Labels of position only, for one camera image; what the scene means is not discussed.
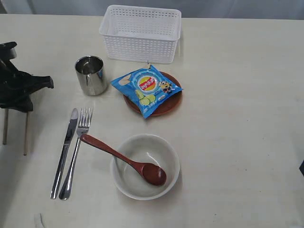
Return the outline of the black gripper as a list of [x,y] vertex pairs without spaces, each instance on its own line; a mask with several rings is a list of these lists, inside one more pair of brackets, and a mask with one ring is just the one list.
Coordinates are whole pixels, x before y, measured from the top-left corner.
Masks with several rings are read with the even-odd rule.
[[10,60],[0,60],[0,107],[27,113],[34,110],[28,93],[54,88],[51,76],[31,76],[19,71]]

